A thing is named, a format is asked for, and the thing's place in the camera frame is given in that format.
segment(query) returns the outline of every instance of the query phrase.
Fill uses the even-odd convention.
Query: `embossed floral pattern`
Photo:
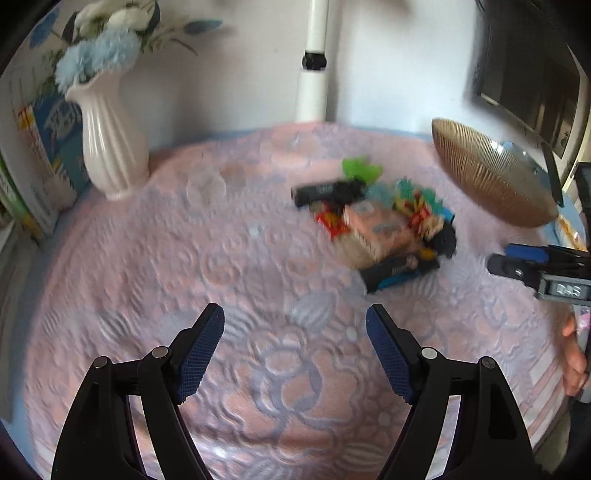
[[[341,158],[360,154],[382,164],[385,178],[434,188],[457,213],[456,257],[370,297],[289,195],[294,182],[337,176]],[[470,202],[431,144],[307,125],[183,147],[157,162],[149,184],[128,200],[108,203],[89,192],[46,246],[51,263],[25,387],[45,478],[92,359],[132,360],[168,345],[210,301],[224,307],[226,329],[197,394],[180,410],[216,479],[376,478],[408,406],[392,393],[365,333],[372,303],[449,357],[495,357],[539,437],[563,398],[552,343],[563,310],[489,275],[485,258],[509,240],[541,238]],[[201,166],[231,179],[226,202],[190,206],[187,178]],[[146,469],[161,478],[141,406],[132,405]],[[433,475],[443,470],[457,403],[449,412]]]

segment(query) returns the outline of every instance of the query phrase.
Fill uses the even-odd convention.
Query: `pivot screw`
[[[164,358],[168,355],[168,348],[165,346],[158,346],[154,350],[152,350],[152,356],[154,358]]]
[[[103,368],[107,364],[108,360],[105,356],[100,356],[92,362],[92,366],[95,368]]]
[[[484,356],[482,357],[482,365],[484,365],[487,368],[495,368],[496,362],[491,357]]]
[[[429,360],[433,360],[434,358],[437,358],[437,350],[427,347],[421,350],[421,355]]]

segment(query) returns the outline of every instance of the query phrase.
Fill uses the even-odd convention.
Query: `green toy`
[[[382,176],[381,165],[370,165],[367,157],[346,158],[343,160],[343,174],[348,180],[363,180],[366,185],[374,184]]]
[[[413,184],[408,178],[403,178],[396,184],[396,193],[394,196],[394,204],[396,208],[406,215],[413,212],[410,205],[416,203],[426,203],[431,210],[431,213],[437,216],[443,214],[443,202],[437,198],[437,194],[432,189],[424,189],[423,187]]]

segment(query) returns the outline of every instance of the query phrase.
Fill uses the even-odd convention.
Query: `television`
[[[579,97],[579,71],[566,41],[530,0],[479,4],[485,35],[476,93],[562,157]]]

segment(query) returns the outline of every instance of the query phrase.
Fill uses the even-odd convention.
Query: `white vase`
[[[75,83],[66,100],[82,110],[84,163],[90,181],[109,200],[120,200],[142,187],[148,169],[148,142],[119,100],[122,70],[99,73]]]

